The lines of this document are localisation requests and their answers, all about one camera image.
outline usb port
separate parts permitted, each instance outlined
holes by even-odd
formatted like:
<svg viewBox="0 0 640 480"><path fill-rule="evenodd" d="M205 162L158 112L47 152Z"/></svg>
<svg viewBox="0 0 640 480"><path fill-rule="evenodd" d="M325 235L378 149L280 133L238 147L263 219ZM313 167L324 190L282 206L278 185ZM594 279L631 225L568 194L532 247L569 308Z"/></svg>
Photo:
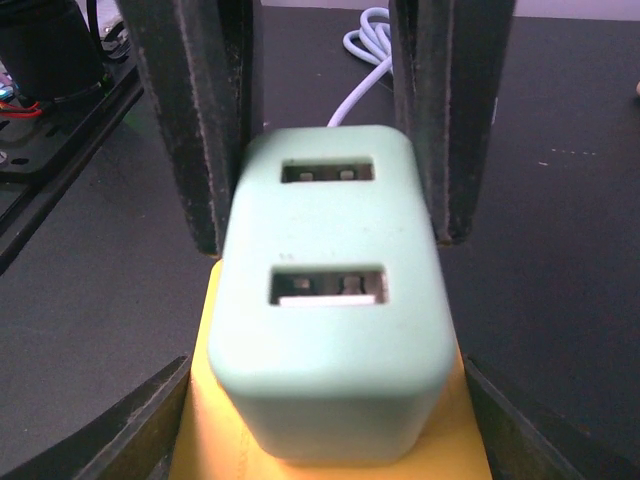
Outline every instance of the usb port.
<svg viewBox="0 0 640 480"><path fill-rule="evenodd" d="M275 272L271 304L281 307L363 306L387 302L382 270Z"/></svg>
<svg viewBox="0 0 640 480"><path fill-rule="evenodd" d="M368 159L336 165L284 165L282 183L349 182L373 180L373 165Z"/></svg>

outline white cable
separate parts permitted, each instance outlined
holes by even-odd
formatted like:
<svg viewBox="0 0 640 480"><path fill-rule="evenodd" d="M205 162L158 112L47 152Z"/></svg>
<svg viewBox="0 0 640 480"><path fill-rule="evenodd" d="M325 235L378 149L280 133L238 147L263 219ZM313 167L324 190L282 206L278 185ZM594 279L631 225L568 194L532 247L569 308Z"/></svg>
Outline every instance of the white cable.
<svg viewBox="0 0 640 480"><path fill-rule="evenodd" d="M360 30L354 30L347 33L342 44L355 57L365 62L376 65L376 68L358 85L335 111L331 120L327 124L328 127L337 127L342 123L347 113L351 111L358 100L367 93L367 91L380 80L385 73L391 72L391 27L384 22L371 22L372 17L378 17L388 20L389 10L387 8L368 8L360 15ZM353 41L360 40L364 48L359 47Z"/></svg>

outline black wire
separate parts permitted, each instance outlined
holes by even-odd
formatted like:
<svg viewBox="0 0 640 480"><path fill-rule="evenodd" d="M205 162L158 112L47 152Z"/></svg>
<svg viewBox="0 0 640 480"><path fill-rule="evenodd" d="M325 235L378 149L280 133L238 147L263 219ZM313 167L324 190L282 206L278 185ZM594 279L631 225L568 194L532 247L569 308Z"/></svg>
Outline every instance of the black wire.
<svg viewBox="0 0 640 480"><path fill-rule="evenodd" d="M116 48L114 51L115 53L109 54L105 51L102 45L102 39L100 38L97 3L97 0L87 0L87 20L89 22L89 34L91 35L91 39L98 49L100 57L105 62L123 62L129 55L129 40L125 40L122 45Z"/></svg>

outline usb charger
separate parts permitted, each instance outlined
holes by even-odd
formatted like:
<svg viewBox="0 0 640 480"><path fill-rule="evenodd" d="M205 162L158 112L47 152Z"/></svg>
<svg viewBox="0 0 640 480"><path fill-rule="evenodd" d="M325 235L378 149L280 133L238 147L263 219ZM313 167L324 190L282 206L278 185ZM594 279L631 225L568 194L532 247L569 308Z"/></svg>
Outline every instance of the usb charger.
<svg viewBox="0 0 640 480"><path fill-rule="evenodd" d="M410 141L380 126L259 137L223 257L209 361L261 448L314 465L409 451L456 351Z"/></svg>

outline black cylinder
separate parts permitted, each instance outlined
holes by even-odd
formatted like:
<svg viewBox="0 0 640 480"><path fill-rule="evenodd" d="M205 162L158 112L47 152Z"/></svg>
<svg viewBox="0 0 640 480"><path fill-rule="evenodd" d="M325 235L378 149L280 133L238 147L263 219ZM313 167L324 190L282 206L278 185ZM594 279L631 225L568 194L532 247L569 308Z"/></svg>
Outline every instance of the black cylinder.
<svg viewBox="0 0 640 480"><path fill-rule="evenodd" d="M19 92L39 101L77 98L105 75L74 0L0 0L0 59Z"/></svg>

